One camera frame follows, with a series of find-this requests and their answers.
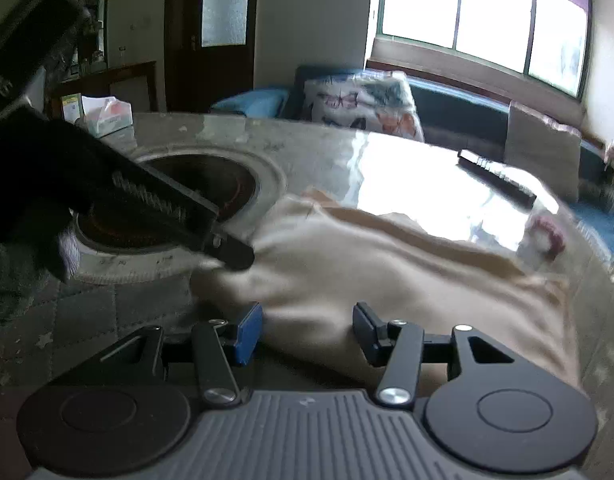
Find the dark door frosted glass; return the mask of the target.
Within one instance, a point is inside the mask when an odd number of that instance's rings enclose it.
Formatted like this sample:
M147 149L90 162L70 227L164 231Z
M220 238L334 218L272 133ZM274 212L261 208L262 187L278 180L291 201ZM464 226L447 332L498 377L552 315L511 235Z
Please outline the dark door frosted glass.
M170 112L206 113L254 85L257 0L165 0Z

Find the dark teal sofa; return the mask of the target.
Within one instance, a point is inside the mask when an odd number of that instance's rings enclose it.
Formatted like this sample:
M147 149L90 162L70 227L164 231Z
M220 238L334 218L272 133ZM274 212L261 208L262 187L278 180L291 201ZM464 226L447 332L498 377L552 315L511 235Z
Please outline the dark teal sofa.
M290 87L250 90L212 104L210 110L250 118L303 120L306 81L369 73L360 68L301 65ZM428 143L455 151L466 148L497 162L504 159L508 104L431 80L410 77L408 83ZM586 140L581 142L579 177L580 197L572 210L614 255L613 170L603 162L601 150Z

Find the black remote control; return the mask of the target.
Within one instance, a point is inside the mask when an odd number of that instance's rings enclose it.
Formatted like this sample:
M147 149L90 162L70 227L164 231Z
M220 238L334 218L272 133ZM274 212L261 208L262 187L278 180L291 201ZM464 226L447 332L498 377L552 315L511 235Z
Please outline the black remote control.
M458 165L504 195L508 200L526 209L535 205L536 196L523 185L494 169L493 161L467 150L458 154Z

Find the green framed window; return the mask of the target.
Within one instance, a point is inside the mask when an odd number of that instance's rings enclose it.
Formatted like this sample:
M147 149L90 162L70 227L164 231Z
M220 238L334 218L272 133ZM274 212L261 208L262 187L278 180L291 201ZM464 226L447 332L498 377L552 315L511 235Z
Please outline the green framed window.
M378 31L465 54L579 98L591 0L380 0Z

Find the cream beige garment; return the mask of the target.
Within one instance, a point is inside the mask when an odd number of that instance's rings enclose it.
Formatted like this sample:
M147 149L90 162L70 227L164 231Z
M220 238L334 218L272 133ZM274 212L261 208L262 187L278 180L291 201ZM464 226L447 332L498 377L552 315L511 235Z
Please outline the cream beige garment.
M402 214L347 208L318 190L282 197L252 236L254 264L202 266L192 294L236 318L264 309L262 341L324 370L374 386L376 368L351 333L368 304L432 334L468 324L573 387L581 384L567 281L526 270L470 243L429 235Z

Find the pink hair scrunchie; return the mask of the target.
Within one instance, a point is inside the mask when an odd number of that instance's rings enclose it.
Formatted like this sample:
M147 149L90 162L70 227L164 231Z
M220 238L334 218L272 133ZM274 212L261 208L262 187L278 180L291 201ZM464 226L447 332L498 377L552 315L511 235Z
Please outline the pink hair scrunchie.
M555 260L566 248L564 234L552 218L532 218L528 233L535 248L546 260Z

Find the tissue box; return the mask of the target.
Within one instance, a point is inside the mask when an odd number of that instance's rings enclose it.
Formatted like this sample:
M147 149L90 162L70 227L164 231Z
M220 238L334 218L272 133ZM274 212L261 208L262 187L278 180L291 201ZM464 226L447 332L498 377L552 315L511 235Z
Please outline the tissue box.
M131 104L116 96L91 98L82 94L62 97L66 122L83 128L92 136L101 138L133 125Z

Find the butterfly print pillow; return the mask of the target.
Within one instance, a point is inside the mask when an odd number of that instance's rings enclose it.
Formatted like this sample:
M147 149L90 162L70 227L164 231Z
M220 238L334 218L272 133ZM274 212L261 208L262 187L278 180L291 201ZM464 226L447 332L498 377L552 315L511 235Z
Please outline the butterfly print pillow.
M364 70L307 80L300 118L425 142L418 109L403 72Z

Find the grey plain pillow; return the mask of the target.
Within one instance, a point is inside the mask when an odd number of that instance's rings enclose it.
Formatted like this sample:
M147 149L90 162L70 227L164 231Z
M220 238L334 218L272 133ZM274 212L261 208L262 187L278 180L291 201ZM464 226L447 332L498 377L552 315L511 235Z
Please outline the grey plain pillow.
M576 128L523 104L510 104L505 163L533 174L567 203L579 198L580 151Z

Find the round black induction cooktop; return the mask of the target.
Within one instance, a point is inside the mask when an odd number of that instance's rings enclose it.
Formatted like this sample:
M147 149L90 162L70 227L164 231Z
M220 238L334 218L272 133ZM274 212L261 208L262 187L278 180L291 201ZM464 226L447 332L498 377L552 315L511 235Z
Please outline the round black induction cooktop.
M76 215L80 240L111 254L181 246L212 252L220 226L258 193L252 170L221 155L179 154L125 164Z

